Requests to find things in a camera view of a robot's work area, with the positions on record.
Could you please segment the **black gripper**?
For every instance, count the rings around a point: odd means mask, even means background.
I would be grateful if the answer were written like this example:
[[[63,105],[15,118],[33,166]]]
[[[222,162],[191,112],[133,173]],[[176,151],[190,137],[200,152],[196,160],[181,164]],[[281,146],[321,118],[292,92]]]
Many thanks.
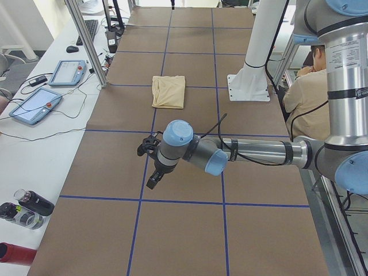
[[[172,166],[155,166],[155,171],[153,174],[149,177],[146,187],[153,190],[155,186],[158,184],[158,182],[163,178],[165,174],[171,173],[173,171]]]

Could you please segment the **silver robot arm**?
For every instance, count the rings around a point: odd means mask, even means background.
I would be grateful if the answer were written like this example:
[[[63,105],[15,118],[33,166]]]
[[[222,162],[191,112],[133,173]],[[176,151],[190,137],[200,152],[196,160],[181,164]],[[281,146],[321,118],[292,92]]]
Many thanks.
[[[196,135],[191,123],[172,120],[161,139],[145,139],[138,153],[154,160],[149,188],[180,160],[212,175],[220,175],[228,162],[248,161],[315,169],[349,192],[367,193],[367,2],[298,1],[295,16],[294,42],[312,47],[315,65],[286,93],[289,141],[243,139],[249,130],[257,136],[271,132],[281,120],[266,109],[266,48],[277,35],[282,10],[278,1],[263,1],[243,68],[228,76],[227,89],[213,90],[245,108],[231,112],[227,128],[215,125],[225,137]]]

